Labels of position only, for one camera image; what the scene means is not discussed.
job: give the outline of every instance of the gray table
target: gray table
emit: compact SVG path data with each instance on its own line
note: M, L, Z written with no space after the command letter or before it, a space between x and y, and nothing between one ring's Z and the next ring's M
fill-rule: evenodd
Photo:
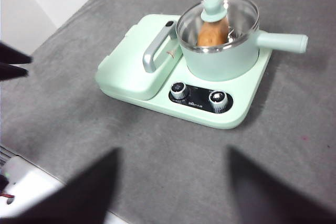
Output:
M254 0L262 29L303 33L310 41L304 55L273 52L245 121L233 130L172 118L99 90L98 63L133 24L150 13L181 14L198 1L88 1L34 52L29 78L2 83L2 143L63 181L123 147L122 188L112 211L131 223L237 223L228 144L336 208L335 0Z

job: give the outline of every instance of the stainless steel rim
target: stainless steel rim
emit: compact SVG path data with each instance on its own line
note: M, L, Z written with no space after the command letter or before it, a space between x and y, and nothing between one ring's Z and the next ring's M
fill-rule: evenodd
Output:
M194 7L198 6L199 4L202 3L199 2L197 4L195 4L194 6L192 6L191 8L189 8L187 11L185 11L181 17L179 18L178 22L177 22L177 25L175 27L175 32L177 34L177 37L178 37L178 40L180 42L180 44L191 50L191 51L194 51L194 52L201 52L201 53L216 53L216 52L221 52L225 49L229 49L229 48L233 48L233 47L236 47L236 46L239 46L240 44L242 44L243 42L247 41L247 39L251 36L251 34L253 34L259 27L259 9L257 7L257 5L251 1L251 0L244 0L244 1L247 1L250 3L250 5L255 9L256 13L257 13L257 19L255 21L255 23L252 25L252 27L250 28L250 30L245 33L244 35L242 35L241 37L237 38L236 40L232 41L232 42L227 42L225 44L221 44L221 45L218 45L218 46L214 46L214 47L200 47L200 46L193 46L187 42L185 42L179 35L179 27L181 26L181 20L183 18L183 16L185 16L186 13L188 13L191 9L193 9Z

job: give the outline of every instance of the printed logo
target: printed logo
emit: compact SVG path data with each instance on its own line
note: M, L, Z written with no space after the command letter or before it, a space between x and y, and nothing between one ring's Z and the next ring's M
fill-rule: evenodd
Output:
M203 108L203 105L196 104L196 103L194 103L194 102L189 102L188 104L191 105L191 106L194 106L194 107Z

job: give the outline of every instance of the mint green appliance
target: mint green appliance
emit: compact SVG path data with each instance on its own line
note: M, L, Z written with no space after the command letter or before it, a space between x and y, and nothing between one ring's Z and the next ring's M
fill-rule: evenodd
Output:
M219 6L211 2L202 1L181 17L151 14L133 25L98 66L96 81L102 92L214 128L240 124L272 48L304 52L308 38L260 31L259 11L249 0L218 0ZM228 43L197 47L202 18L225 15Z

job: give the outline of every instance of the black control panel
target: black control panel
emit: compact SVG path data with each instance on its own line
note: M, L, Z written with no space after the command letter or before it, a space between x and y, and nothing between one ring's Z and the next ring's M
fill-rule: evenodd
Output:
M224 94L226 95L226 104L224 108L219 110L216 108L216 103L223 100L220 97L222 97ZM232 96L226 92L214 92L214 90L211 89L199 88L184 84L183 82L176 82L172 84L168 96L172 102L216 114L225 113L231 109L233 105Z

